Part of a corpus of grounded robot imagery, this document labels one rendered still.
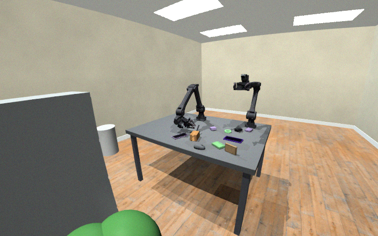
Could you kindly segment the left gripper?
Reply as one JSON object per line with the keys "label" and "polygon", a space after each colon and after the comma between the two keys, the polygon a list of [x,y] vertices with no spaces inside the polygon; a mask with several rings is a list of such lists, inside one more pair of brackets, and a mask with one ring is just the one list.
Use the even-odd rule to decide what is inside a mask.
{"label": "left gripper", "polygon": [[250,83],[236,83],[233,85],[234,90],[250,90]]}

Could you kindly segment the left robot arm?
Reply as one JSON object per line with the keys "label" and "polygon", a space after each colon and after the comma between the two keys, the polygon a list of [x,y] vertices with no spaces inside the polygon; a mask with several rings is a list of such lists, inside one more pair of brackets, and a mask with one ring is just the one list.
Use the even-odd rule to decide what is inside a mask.
{"label": "left robot arm", "polygon": [[243,82],[249,82],[250,83],[250,88],[253,88],[253,97],[252,97],[252,103],[249,111],[247,111],[246,114],[246,119],[249,119],[247,124],[245,125],[246,127],[252,127],[255,128],[256,125],[254,123],[254,120],[256,119],[256,113],[255,112],[255,105],[256,105],[256,100],[257,100],[257,95],[260,90],[261,83],[260,82],[250,82],[249,81],[249,75],[247,74],[241,74],[241,83]]}

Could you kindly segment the grey computer mouse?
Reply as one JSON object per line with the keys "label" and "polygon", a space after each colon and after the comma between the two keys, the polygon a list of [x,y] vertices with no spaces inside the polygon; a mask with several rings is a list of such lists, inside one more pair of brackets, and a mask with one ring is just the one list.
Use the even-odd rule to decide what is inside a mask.
{"label": "grey computer mouse", "polygon": [[204,150],[204,149],[205,149],[205,146],[202,145],[202,144],[197,143],[197,144],[194,145],[194,148],[195,148],[195,149]]}

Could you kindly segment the orange block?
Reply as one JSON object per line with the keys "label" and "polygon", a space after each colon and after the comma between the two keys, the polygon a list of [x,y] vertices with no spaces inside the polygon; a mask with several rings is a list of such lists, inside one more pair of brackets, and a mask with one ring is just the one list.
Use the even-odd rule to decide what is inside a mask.
{"label": "orange block", "polygon": [[200,136],[199,131],[192,131],[190,134],[190,141],[197,141]]}

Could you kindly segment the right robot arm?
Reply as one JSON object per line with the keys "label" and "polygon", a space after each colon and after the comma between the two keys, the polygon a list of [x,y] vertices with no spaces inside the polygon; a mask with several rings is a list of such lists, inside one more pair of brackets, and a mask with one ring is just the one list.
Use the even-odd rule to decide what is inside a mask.
{"label": "right robot arm", "polygon": [[194,92],[195,99],[197,102],[196,105],[196,111],[199,112],[199,115],[196,118],[199,119],[205,119],[206,117],[204,116],[205,112],[205,107],[202,105],[201,100],[200,100],[200,95],[198,91],[198,86],[199,84],[191,84],[187,87],[187,93],[185,97],[183,98],[181,104],[179,107],[176,109],[176,117],[174,118],[174,124],[178,125],[177,127],[183,128],[187,122],[187,119],[185,119],[183,116],[185,115],[185,108],[186,105],[191,97],[191,95]]}

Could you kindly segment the tan rectangular block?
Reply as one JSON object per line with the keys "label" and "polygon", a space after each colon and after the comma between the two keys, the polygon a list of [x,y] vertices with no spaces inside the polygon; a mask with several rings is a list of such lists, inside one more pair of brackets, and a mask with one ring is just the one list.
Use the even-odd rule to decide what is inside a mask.
{"label": "tan rectangular block", "polygon": [[225,143],[225,151],[227,151],[227,152],[229,152],[233,155],[236,155],[237,154],[237,147],[233,146],[231,144]]}

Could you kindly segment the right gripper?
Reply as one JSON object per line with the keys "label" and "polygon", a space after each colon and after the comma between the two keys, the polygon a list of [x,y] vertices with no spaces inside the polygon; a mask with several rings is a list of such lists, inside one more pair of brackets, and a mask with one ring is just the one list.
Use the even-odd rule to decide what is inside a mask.
{"label": "right gripper", "polygon": [[[192,124],[192,123],[193,124]],[[192,127],[189,127],[189,126],[192,126]],[[193,122],[193,120],[191,119],[191,118],[189,118],[189,119],[187,119],[187,122],[186,122],[186,124],[185,124],[185,127],[187,127],[187,128],[193,128],[194,129],[194,126],[196,126],[195,125],[195,123]]]}

